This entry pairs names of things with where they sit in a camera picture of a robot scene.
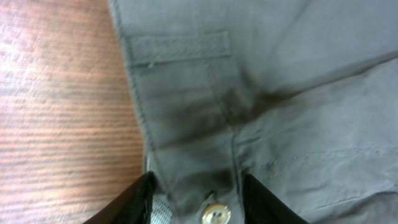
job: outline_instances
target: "button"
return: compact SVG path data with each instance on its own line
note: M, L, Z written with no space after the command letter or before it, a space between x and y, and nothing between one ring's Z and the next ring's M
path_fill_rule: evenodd
M201 224L227 224L231 218L231 210L223 203L214 203L205 208L201 216Z

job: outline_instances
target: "wooden table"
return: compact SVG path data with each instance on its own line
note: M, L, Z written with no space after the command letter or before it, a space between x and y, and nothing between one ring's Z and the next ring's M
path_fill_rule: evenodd
M0 0L0 223L82 223L141 156L106 0Z

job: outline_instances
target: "gray fabric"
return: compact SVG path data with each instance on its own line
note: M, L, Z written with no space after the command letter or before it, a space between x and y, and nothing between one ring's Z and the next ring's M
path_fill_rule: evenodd
M212 191L243 223L243 171L312 223L396 222L398 1L110 8L174 223Z

